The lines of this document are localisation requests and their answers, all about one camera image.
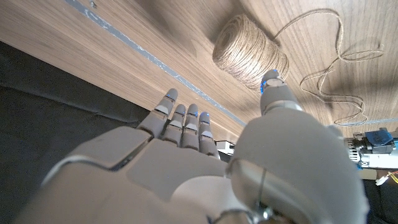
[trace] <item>cable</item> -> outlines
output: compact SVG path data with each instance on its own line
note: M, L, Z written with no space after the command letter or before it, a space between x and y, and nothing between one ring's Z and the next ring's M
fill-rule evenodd
M388 174L391 176L394 182L398 184L398 178L394 175L394 173L388 172Z
M376 180L376 185L380 186L382 184L384 184L389 177L391 177L391 179L398 184L398 177L395 176L395 174L398 174L398 171L394 171L394 172L388 172L387 175L380 177L379 179Z

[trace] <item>black cloth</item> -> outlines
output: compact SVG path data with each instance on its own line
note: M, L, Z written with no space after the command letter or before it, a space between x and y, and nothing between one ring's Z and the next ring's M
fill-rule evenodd
M398 223L398 185L384 183L377 186L374 180L363 180L370 212L368 224Z
M149 111L0 42L0 223L79 144Z

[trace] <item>jute twine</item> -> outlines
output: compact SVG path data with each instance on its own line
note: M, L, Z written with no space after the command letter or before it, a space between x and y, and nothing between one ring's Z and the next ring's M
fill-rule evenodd
M346 103L358 109L355 114L350 114L335 120L338 126L353 127L364 124L368 117L364 114L365 102L359 96L337 95L325 93L322 90L328 74L333 72L336 62L346 63L363 62L372 60L383 55L381 50L364 50L352 54L341 53L341 44L344 37L344 26L341 17L337 12L330 9L316 9L306 12L285 25L272 40L278 38L288 27L314 14L328 14L337 18L339 23L338 35L336 39L337 58L332 61L330 66L321 74L306 76L300 82L300 89L311 94L324 103ZM281 77L285 80L289 72L289 61L278 46L268 38L255 23L251 22L245 15L233 17L224 26L217 38L213 51L213 61L216 65L231 74L238 81L245 84L248 88L260 91L262 76L271 69L277 69ZM317 78L317 92L310 91L303 87L303 84L311 79ZM360 121L347 123L361 115Z
M216 41L213 61L257 91L267 71L278 69L285 77L289 69L286 55L244 14L233 17L224 26Z

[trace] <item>wooden surface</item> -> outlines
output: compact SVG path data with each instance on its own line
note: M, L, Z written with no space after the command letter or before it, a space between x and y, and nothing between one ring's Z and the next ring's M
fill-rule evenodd
M90 8L89 1L79 0ZM356 64L340 62L325 85L326 92L364 98L370 120L398 118L396 1L156 1L95 0L90 8L190 83L244 122L259 116L259 94L248 90L211 59L218 32L232 16L246 13L272 37L286 23L312 9L329 8L343 18L343 51L376 49L383 57ZM310 16L278 38L290 59L287 83L304 110L323 124L354 111L325 105L299 90L308 74L322 71L336 57L337 20ZM196 103L211 114L217 140L235 142L243 127L132 48L112 36L63 0L0 2L0 40L73 75L152 109L169 89L177 103ZM342 128L345 136L398 122Z

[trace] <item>robotic hand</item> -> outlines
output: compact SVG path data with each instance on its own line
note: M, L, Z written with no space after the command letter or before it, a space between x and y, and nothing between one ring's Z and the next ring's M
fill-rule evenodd
M137 129L114 129L60 161L15 222L364 223L363 185L341 133L304 113L276 70L261 90L262 116L228 164L196 105L186 114L178 105L165 127L171 89Z

